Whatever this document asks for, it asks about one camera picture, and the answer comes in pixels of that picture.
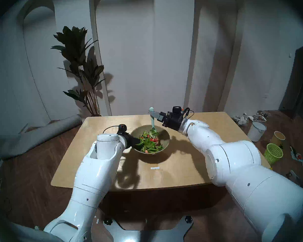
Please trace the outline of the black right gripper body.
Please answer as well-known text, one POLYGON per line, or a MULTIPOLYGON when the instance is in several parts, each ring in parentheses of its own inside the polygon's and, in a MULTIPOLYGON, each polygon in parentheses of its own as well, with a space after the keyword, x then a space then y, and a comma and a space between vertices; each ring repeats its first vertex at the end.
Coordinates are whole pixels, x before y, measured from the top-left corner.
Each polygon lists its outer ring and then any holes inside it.
POLYGON ((168 112, 165 116, 165 119, 162 123, 164 127, 168 127, 172 130, 178 131, 181 127, 181 124, 184 119, 184 113, 174 113, 174 112, 168 112))

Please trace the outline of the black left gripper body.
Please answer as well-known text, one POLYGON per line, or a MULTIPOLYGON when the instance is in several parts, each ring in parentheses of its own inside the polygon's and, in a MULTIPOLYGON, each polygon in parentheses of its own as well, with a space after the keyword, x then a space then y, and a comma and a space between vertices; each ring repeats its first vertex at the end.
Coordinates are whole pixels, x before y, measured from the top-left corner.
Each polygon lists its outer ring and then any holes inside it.
POLYGON ((132 146, 135 146, 135 137, 133 137, 132 135, 130 135, 127 132, 121 133, 121 136, 126 141, 126 148, 130 148, 132 146))

